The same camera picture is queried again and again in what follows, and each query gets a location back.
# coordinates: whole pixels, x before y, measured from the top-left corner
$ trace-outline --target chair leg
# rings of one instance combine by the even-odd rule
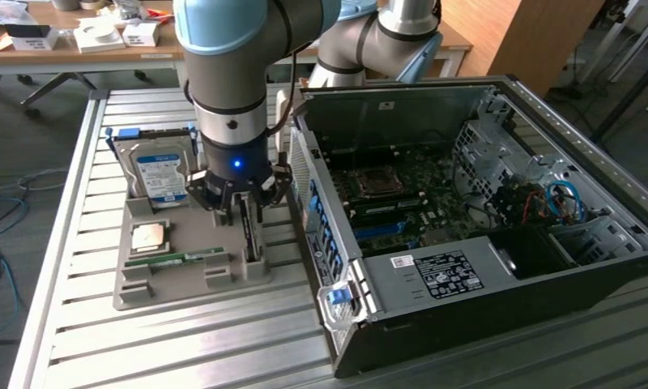
[[[82,73],[71,73],[71,74],[73,74],[71,79],[75,79],[91,91],[95,90],[95,85],[93,85],[93,83],[87,80],[86,76]]]
[[[26,98],[21,101],[21,106],[27,108],[29,105],[43,97],[53,89],[55,89],[67,79],[71,78],[71,73],[59,73],[42,85]]]

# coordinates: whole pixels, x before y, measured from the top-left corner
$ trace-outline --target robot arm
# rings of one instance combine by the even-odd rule
[[[440,0],[344,0],[338,22],[321,36],[309,86],[365,83],[365,68],[402,83],[426,73],[441,42]]]
[[[190,193],[211,210],[236,192],[265,205],[278,190],[261,185],[286,173],[266,155],[266,67],[333,26],[340,0],[174,0],[173,11],[207,159]]]

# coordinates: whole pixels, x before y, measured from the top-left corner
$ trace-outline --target metal table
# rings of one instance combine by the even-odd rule
[[[269,88],[270,114],[278,88]],[[332,378],[284,207],[264,215],[276,275],[269,284],[115,311],[126,182],[101,130],[193,120],[178,89],[93,92],[10,388],[648,386],[648,277],[586,312],[354,378]]]

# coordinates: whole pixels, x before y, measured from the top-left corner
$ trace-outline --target light blue joint cover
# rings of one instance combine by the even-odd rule
[[[197,55],[237,49],[266,21],[268,0],[173,0],[174,34]]]
[[[426,74],[432,61],[434,60],[436,50],[440,48],[441,34],[436,33],[414,58],[409,61],[406,68],[400,72],[396,81],[401,83],[416,83]]]
[[[377,10],[377,0],[342,0],[338,22],[369,15]]]
[[[320,35],[336,23],[341,11],[341,0],[321,0],[321,31]]]

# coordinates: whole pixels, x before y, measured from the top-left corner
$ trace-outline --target hard drive label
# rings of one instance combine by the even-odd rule
[[[416,259],[414,266],[429,295],[436,299],[482,288],[480,278],[460,250]]]
[[[167,203],[186,197],[185,177],[177,171],[181,165],[177,154],[141,156],[137,164],[146,194],[153,201]]]

